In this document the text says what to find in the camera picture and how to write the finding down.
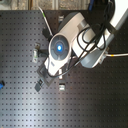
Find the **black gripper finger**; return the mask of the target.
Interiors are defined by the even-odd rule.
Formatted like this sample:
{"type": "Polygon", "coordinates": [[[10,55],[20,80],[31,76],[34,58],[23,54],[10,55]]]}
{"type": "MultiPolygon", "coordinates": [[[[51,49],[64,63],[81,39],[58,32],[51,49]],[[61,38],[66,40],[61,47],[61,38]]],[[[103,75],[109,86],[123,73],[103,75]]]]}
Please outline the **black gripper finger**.
{"type": "Polygon", "coordinates": [[[44,84],[44,82],[40,79],[37,83],[36,83],[36,85],[35,85],[35,90],[36,91],[40,91],[40,89],[42,88],[42,86],[43,86],[43,84],[44,84]]]}

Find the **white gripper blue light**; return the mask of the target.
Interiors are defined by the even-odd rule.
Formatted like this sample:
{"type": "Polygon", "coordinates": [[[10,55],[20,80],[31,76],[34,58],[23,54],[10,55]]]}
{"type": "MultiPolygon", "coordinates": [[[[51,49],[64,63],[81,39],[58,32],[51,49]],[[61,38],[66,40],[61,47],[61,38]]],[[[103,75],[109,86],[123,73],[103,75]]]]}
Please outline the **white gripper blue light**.
{"type": "Polygon", "coordinates": [[[47,86],[52,83],[54,75],[70,58],[71,46],[68,39],[61,33],[54,35],[50,40],[48,52],[48,57],[37,70],[41,81],[47,86]]]}

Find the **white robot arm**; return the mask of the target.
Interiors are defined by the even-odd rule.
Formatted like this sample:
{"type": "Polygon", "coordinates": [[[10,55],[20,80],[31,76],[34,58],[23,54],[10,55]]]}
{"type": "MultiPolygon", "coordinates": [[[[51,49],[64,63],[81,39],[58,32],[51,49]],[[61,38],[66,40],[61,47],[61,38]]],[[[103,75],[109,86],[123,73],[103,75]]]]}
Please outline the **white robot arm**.
{"type": "Polygon", "coordinates": [[[41,70],[54,79],[79,63],[86,68],[95,67],[127,15],[128,0],[109,0],[99,32],[95,33],[80,12],[70,13],[50,40],[49,55],[37,70],[40,79],[35,90],[39,91],[43,84],[50,85],[41,70]]]}

